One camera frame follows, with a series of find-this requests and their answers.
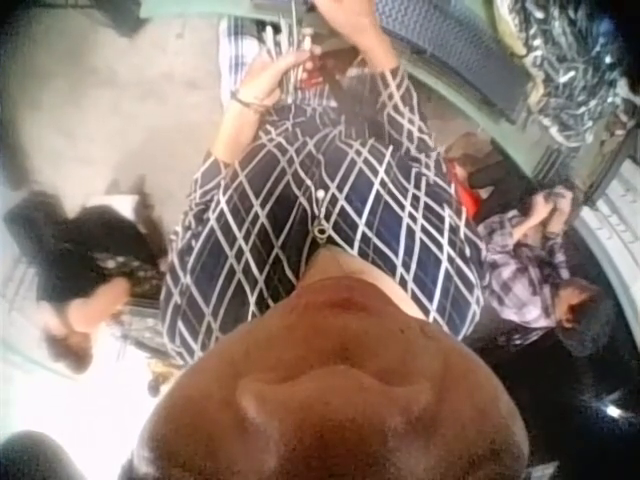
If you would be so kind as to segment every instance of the pile of clothes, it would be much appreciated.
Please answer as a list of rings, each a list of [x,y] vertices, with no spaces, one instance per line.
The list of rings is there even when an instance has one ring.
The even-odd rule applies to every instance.
[[[630,56],[610,16],[587,0],[494,0],[503,41],[532,76],[529,108],[562,146],[591,143],[601,120],[617,135],[637,120]]]

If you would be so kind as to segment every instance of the light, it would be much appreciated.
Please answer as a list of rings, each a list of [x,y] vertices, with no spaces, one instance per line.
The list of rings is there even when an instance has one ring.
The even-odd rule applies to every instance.
[[[615,405],[611,405],[611,404],[607,405],[604,411],[607,413],[607,415],[615,419],[618,419],[624,415],[624,412],[622,410],[620,410]]]

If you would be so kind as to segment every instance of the plaid shirt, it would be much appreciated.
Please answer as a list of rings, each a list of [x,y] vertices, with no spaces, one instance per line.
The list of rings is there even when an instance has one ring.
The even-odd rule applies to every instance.
[[[553,291],[569,278],[569,270],[560,237],[546,238],[542,248],[513,243],[513,228],[523,220],[517,210],[512,210],[491,217],[479,227],[487,244],[486,297],[502,318],[542,329],[541,335],[556,325]]]
[[[461,338],[483,304],[483,244],[401,69],[371,75],[384,138],[327,105],[281,105],[244,159],[207,158],[171,249],[161,299],[172,352],[191,363],[289,296],[332,244],[384,271]]]

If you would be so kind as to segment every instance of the bracelet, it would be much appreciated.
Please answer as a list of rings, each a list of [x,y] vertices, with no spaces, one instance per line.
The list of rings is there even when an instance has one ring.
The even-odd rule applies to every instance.
[[[247,102],[246,100],[243,100],[242,98],[238,97],[237,90],[234,90],[233,92],[231,92],[231,100],[242,105],[244,108],[248,108],[249,110],[257,114],[263,114],[264,112],[269,110],[269,108],[271,108],[268,105],[264,105],[262,103]]]

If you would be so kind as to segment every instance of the gray floor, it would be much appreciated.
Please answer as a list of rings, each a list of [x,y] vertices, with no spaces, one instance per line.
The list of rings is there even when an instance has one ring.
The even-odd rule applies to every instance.
[[[133,40],[91,12],[33,10],[9,45],[2,114],[32,184],[69,214],[117,179],[139,175],[165,228],[220,118],[216,19],[167,19]],[[446,101],[425,101],[445,145],[473,129]]]

